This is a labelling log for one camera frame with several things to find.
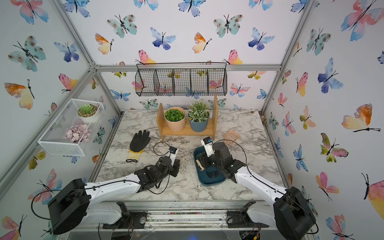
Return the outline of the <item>beige strap watch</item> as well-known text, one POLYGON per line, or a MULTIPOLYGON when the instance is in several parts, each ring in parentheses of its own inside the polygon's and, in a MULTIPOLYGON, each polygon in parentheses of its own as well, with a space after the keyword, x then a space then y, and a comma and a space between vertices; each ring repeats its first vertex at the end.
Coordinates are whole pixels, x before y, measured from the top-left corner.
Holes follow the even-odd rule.
POLYGON ((196 160, 196 163, 197 163, 197 165, 198 165, 200 171, 204 171, 204 170, 205 170, 205 168, 202 166, 202 164, 200 163, 199 160, 196 160))

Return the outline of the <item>teal storage box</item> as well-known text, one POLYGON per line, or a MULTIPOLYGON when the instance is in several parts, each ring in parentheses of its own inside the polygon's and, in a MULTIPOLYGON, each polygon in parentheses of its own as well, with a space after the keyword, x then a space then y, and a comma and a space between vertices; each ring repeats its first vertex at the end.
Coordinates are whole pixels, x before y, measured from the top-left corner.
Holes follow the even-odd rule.
POLYGON ((194 151, 195 167, 196 167, 198 179, 201 185, 204 187, 212 187, 212 186, 223 183, 226 180, 226 178, 223 176, 222 173, 219 172, 219 170, 215 166, 211 166, 209 168, 205 168, 204 170, 201 170, 197 160, 200 155, 205 153, 206 152, 204 147, 198 147, 194 151))

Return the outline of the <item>black watch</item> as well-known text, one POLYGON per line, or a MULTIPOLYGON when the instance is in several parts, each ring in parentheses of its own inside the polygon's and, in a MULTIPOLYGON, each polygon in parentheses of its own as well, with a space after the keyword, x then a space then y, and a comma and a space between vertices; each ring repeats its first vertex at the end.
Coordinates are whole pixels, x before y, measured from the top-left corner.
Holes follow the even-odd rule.
POLYGON ((219 176, 219 171, 216 168, 209 168, 206 170, 206 174, 210 179, 216 178, 219 176))

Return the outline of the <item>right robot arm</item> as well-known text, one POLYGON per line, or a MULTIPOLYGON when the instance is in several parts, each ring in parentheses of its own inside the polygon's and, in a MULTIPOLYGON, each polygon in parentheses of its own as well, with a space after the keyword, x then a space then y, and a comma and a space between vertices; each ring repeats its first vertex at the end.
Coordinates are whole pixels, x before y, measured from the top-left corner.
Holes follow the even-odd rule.
POLYGON ((245 207, 246 220, 276 228, 286 240, 301 240, 310 234, 317 221, 302 192, 291 187, 278 186, 253 172, 247 163, 232 157, 225 141, 213 142, 207 137, 201 141, 205 153, 196 157, 201 170, 216 167, 228 180, 260 196, 272 210, 262 210, 256 203, 245 207))

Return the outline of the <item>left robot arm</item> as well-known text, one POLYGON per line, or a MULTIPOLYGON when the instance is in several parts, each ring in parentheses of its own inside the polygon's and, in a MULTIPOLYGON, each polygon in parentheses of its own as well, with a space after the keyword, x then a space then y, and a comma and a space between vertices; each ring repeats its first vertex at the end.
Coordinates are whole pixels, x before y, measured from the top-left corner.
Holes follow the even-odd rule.
POLYGON ((115 180, 97 183, 84 183, 81 179, 71 181, 48 204, 54 235, 67 233, 79 225, 104 224, 114 229, 128 224, 132 217, 124 203, 105 205, 104 202, 148 191, 167 176, 176 177, 179 168, 179 159, 163 156, 155 165, 115 180))

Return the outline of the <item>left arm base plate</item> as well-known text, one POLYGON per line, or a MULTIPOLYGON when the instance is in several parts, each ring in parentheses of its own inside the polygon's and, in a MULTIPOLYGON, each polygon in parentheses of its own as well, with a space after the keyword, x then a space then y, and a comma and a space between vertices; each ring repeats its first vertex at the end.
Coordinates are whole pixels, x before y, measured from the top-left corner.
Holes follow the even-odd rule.
POLYGON ((133 229, 141 230, 145 228, 148 213, 146 212, 127 212, 114 224, 103 224, 105 230, 133 229))

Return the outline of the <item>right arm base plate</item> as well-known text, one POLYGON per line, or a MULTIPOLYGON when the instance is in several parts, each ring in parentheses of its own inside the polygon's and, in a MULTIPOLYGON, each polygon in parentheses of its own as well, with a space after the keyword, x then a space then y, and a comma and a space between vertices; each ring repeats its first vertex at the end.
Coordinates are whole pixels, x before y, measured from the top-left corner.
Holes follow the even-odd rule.
POLYGON ((254 223, 245 212, 227 211, 226 223, 228 228, 268 228, 268 225, 254 223))

